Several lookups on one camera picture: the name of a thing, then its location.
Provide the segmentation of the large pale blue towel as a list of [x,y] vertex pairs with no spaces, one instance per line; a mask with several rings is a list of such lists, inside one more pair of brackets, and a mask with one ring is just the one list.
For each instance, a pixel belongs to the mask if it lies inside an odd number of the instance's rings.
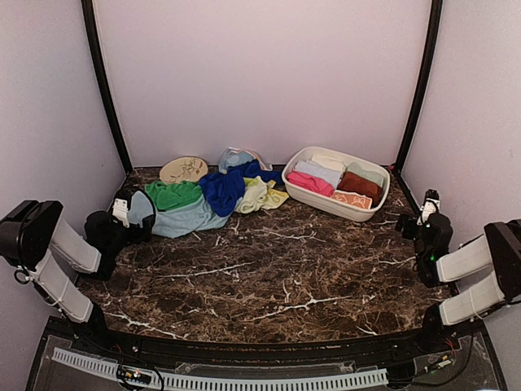
[[311,160],[299,160],[296,163],[294,170],[303,174],[320,178],[331,184],[334,188],[339,185],[343,175],[341,171],[328,169]]

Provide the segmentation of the pink towel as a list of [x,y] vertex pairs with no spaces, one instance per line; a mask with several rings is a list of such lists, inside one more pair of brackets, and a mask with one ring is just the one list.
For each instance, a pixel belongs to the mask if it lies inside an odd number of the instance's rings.
[[287,179],[289,183],[295,186],[318,193],[322,196],[331,197],[335,191],[333,186],[326,182],[324,179],[315,177],[313,175],[301,173],[295,170],[291,171],[287,175]]

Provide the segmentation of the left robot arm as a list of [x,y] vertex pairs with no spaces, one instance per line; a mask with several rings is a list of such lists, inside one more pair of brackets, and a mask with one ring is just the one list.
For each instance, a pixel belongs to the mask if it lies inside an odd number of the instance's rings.
[[108,281],[121,250],[151,238],[153,208],[128,209],[117,199],[111,212],[88,216],[79,235],[63,216],[57,200],[24,200],[1,220],[1,255],[15,267],[15,279],[31,283],[47,304],[59,309],[97,355],[115,348],[101,307],[85,296],[61,266],[79,275]]

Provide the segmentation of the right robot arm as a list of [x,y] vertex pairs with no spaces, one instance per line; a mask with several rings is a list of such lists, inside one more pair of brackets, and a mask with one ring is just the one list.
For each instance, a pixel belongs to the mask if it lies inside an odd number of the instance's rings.
[[482,319],[520,297],[520,220],[491,222],[474,239],[449,251],[451,221],[442,213],[421,220],[402,214],[396,230],[414,242],[415,269],[428,288],[448,286],[451,297],[431,305],[415,345],[431,354],[458,325]]

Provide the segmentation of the orange patterned rolled towel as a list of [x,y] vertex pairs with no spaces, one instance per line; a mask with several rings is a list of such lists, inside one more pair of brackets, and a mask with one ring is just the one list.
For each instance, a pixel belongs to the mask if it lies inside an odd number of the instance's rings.
[[370,197],[356,192],[335,191],[331,198],[359,209],[371,209],[373,204]]

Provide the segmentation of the brown rolled towel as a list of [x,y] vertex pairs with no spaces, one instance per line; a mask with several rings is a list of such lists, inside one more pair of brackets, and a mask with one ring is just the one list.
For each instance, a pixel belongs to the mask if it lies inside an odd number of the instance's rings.
[[381,200],[383,188],[375,182],[371,182],[355,173],[347,172],[342,177],[337,189],[345,192],[355,192],[361,196],[372,199],[372,205],[376,206]]

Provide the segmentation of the white plastic basin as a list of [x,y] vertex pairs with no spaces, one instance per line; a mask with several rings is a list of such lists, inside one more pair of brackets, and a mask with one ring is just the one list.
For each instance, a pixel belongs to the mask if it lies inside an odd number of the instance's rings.
[[[382,176],[383,194],[379,203],[376,206],[372,206],[371,209],[359,209],[351,205],[334,200],[331,197],[319,195],[318,193],[305,190],[304,188],[289,183],[287,175],[294,169],[296,163],[299,160],[310,160],[313,154],[323,154],[326,156],[331,156],[339,160],[342,160],[346,165],[356,163],[360,166],[361,169],[370,172],[375,172]],[[305,147],[299,152],[297,152],[289,160],[286,167],[284,168],[282,172],[282,180],[284,181],[286,189],[292,198],[304,204],[312,206],[316,209],[332,213],[339,217],[347,218],[354,222],[366,222],[367,220],[371,219],[374,216],[374,214],[382,208],[382,205],[386,200],[390,188],[390,174],[385,168],[378,166],[377,164],[371,163],[367,160],[363,160],[361,158],[351,156],[343,152],[337,152],[324,147]]]

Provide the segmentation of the grey-blue towel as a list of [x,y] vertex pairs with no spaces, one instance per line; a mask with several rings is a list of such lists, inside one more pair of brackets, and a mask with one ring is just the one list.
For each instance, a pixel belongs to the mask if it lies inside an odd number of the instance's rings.
[[142,191],[133,194],[127,216],[131,224],[137,224],[141,228],[144,227],[145,219],[152,217],[154,222],[151,233],[171,239],[193,231],[221,228],[229,219],[229,216],[217,215],[203,196],[181,208],[159,211]]

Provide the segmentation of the beige bird-painted plate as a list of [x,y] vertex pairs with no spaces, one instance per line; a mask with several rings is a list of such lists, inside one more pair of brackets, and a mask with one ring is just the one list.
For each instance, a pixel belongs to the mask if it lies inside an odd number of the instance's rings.
[[183,156],[171,160],[160,171],[160,181],[169,184],[198,182],[208,173],[207,163],[195,156]]

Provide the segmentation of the white rolled towel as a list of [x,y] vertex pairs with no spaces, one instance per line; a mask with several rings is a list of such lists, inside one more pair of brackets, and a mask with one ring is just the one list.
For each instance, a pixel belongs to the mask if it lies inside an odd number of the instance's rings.
[[346,170],[346,164],[337,158],[326,156],[323,154],[313,154],[310,160],[326,169],[344,172]]

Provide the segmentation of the royal blue towel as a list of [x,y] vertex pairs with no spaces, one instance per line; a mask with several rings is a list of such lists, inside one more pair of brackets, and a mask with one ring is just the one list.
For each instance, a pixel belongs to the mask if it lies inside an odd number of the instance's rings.
[[239,199],[245,194],[246,185],[243,179],[257,176],[264,182],[273,180],[277,185],[282,185],[282,172],[263,170],[258,160],[232,166],[226,174],[206,174],[197,184],[212,210],[219,217],[227,217],[234,212]]

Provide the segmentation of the light blue dotted towel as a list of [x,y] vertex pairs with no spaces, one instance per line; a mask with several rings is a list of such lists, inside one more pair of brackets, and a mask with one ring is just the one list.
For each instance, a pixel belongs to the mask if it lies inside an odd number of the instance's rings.
[[226,174],[228,168],[235,167],[238,165],[243,165],[245,163],[249,163],[253,160],[257,160],[259,162],[260,168],[264,171],[272,171],[273,166],[271,164],[266,164],[260,157],[257,152],[248,149],[242,148],[234,148],[228,147],[221,154],[221,158],[218,163],[218,170],[222,174]]

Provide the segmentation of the pale yellow patterned towel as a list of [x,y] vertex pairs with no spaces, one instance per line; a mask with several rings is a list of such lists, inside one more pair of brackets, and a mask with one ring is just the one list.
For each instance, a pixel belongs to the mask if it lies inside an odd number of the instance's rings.
[[243,180],[245,192],[234,210],[236,213],[249,214],[261,209],[277,209],[289,198],[285,191],[275,189],[274,180],[265,182],[260,176]]

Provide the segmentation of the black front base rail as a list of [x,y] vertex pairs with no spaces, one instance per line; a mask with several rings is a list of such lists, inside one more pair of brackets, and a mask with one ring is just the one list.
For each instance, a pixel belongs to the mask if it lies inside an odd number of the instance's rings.
[[235,344],[176,340],[105,329],[96,336],[86,326],[71,326],[72,345],[120,356],[125,362],[172,367],[178,362],[238,366],[297,366],[354,362],[399,366],[424,354],[456,351],[462,346],[455,336],[429,336],[422,330],[388,336],[362,337],[295,344]]

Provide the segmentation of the black right frame post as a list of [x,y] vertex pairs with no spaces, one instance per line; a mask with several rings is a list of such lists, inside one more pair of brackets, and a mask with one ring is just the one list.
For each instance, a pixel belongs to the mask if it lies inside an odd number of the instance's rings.
[[423,101],[427,92],[427,85],[431,75],[431,67],[436,52],[436,43],[440,29],[443,3],[443,0],[431,1],[431,9],[427,25],[427,35],[422,52],[422,61],[418,72],[418,80],[416,83],[408,120],[406,122],[404,134],[401,140],[401,145],[396,157],[396,162],[394,164],[396,172],[399,173],[405,167],[405,162],[407,156],[409,155],[422,110]]

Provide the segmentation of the black frame post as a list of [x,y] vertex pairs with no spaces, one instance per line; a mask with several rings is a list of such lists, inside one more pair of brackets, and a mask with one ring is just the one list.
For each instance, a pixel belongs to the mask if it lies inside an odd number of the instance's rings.
[[107,72],[103,61],[101,42],[99,39],[98,26],[94,14],[94,2],[92,0],[81,0],[81,8],[85,26],[85,32],[90,49],[91,61],[94,67],[94,74],[99,88],[103,109],[111,131],[111,136],[119,156],[121,166],[126,175],[129,175],[134,167],[132,165],[129,151],[126,147],[124,136],[116,113],[113,102],[112,92],[107,78]]
[[396,162],[394,164],[396,172],[399,173],[405,167],[405,162],[407,156],[409,155],[422,110],[423,101],[427,92],[427,85],[431,75],[431,67],[436,52],[436,43],[440,29],[443,3],[443,0],[431,1],[431,9],[427,25],[427,35],[422,52],[422,61],[418,72],[418,80],[416,83],[408,120],[406,122],[404,134],[401,140],[401,145],[396,157]]

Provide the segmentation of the black left frame post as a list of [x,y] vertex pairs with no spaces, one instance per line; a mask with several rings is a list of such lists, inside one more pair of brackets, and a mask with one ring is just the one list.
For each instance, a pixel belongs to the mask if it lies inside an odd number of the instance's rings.
[[126,147],[124,136],[116,113],[113,102],[112,92],[107,78],[107,72],[103,61],[101,42],[99,39],[98,26],[94,14],[94,2],[92,0],[81,0],[81,8],[85,26],[85,32],[90,49],[91,61],[94,67],[94,74],[99,88],[103,109],[111,131],[111,136],[119,156],[121,166],[126,175],[129,175],[134,167],[132,165],[129,151]]

